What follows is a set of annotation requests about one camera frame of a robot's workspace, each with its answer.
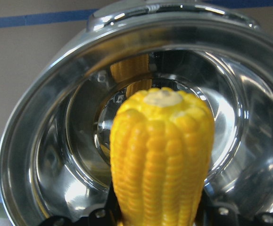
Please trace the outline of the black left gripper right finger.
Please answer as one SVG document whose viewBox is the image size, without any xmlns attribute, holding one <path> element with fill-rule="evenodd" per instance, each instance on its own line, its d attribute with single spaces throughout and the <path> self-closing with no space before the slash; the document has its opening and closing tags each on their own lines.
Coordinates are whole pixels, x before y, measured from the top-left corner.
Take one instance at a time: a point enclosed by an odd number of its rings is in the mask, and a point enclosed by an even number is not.
<svg viewBox="0 0 273 226">
<path fill-rule="evenodd" d="M 273 226 L 273 212 L 258 212 L 251 218 L 240 214 L 237 207 L 227 202 L 213 201 L 206 187 L 195 217 L 196 226 Z"/>
</svg>

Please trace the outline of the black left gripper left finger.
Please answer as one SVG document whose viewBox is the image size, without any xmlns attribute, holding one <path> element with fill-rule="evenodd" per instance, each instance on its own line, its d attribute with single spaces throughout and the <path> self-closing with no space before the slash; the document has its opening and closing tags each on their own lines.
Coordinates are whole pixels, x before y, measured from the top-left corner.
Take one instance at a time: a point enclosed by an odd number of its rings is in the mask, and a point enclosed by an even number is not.
<svg viewBox="0 0 273 226">
<path fill-rule="evenodd" d="M 40 226 L 116 226 L 122 217 L 119 203 L 113 188 L 110 184 L 107 200 L 103 207 L 96 208 L 87 216 L 73 222 L 64 216 L 52 216 L 42 221 Z"/>
</svg>

